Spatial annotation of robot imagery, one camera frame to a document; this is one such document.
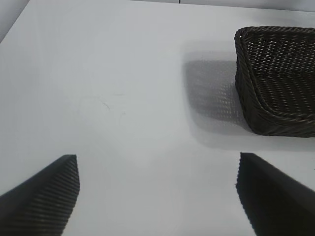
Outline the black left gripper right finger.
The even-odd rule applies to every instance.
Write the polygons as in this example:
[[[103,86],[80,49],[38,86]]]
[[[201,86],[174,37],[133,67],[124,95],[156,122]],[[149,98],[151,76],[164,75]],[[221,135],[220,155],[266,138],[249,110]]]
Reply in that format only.
[[[258,155],[240,154],[236,189],[257,236],[315,234],[315,192]]]

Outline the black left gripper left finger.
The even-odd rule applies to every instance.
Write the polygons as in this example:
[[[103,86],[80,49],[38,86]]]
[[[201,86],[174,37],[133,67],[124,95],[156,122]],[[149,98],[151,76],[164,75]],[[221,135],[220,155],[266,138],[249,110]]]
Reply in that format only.
[[[2,236],[60,236],[80,191],[77,156],[64,155],[0,197]]]

